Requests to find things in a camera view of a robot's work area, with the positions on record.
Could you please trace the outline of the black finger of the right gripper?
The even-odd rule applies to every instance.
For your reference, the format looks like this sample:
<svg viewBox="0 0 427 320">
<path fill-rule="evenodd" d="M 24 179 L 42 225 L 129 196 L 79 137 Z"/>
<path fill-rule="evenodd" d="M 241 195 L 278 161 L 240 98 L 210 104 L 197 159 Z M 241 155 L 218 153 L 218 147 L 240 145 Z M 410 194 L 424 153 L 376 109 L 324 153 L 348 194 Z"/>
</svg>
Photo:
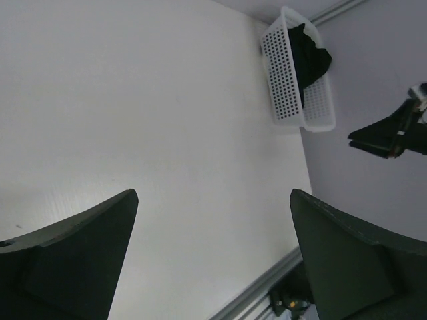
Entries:
<svg viewBox="0 0 427 320">
<path fill-rule="evenodd" d="M 398 132 L 404 125 L 403 115 L 391 115 L 348 135 L 349 145 L 369 147 L 395 147 L 399 142 Z"/>
</svg>

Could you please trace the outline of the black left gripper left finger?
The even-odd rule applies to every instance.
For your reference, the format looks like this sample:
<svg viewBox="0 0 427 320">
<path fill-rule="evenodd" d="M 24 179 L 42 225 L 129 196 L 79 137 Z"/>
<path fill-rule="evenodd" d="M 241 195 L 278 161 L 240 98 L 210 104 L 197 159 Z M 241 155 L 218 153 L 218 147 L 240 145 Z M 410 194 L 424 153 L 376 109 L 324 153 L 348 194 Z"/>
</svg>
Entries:
<svg viewBox="0 0 427 320">
<path fill-rule="evenodd" d="M 1 242 L 2 319 L 107 319 L 135 223 L 133 189 Z"/>
</svg>

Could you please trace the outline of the black t shirt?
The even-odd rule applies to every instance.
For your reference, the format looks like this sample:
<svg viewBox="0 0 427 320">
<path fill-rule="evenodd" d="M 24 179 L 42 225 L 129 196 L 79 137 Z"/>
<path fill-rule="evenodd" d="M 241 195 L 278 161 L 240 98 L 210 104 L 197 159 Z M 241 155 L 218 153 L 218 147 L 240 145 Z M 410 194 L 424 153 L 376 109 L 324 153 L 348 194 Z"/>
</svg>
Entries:
<svg viewBox="0 0 427 320">
<path fill-rule="evenodd" d="M 302 107 L 304 89 L 320 79 L 332 63 L 329 52 L 325 48 L 317 48 L 312 38 L 304 33 L 305 26 L 306 24 L 302 23 L 288 29 Z"/>
</svg>

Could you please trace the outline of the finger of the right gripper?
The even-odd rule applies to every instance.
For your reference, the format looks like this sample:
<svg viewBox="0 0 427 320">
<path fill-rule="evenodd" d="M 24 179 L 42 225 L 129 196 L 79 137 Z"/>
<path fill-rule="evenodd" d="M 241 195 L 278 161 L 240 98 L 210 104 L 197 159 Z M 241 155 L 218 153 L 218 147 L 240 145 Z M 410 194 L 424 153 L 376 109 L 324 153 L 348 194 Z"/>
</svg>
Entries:
<svg viewBox="0 0 427 320">
<path fill-rule="evenodd" d="M 389 150 L 377 148 L 377 147 L 371 146 L 371 145 L 365 145 L 365 144 L 359 143 L 357 141 L 350 141 L 349 146 L 352 148 L 367 152 L 371 155 L 375 155 L 377 157 L 383 158 L 383 159 L 395 158 L 395 156 Z"/>
</svg>

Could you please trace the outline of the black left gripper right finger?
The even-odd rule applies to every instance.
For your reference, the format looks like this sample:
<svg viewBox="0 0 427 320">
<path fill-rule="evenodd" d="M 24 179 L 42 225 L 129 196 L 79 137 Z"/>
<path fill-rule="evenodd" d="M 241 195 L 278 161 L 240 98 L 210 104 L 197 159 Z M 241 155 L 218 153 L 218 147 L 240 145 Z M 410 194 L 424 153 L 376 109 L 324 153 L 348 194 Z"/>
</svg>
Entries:
<svg viewBox="0 0 427 320">
<path fill-rule="evenodd" d="M 426 318 L 426 242 L 299 189 L 290 209 L 320 319 Z"/>
</svg>

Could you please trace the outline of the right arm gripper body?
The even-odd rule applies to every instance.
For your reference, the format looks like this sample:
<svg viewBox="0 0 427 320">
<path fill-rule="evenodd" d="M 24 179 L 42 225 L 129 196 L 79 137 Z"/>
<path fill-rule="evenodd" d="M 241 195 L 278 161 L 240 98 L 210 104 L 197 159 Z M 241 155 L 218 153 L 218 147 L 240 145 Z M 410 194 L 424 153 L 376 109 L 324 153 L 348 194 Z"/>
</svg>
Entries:
<svg viewBox="0 0 427 320">
<path fill-rule="evenodd" d="M 406 150 L 426 155 L 426 82 L 409 88 L 408 96 L 399 108 L 396 157 Z"/>
</svg>

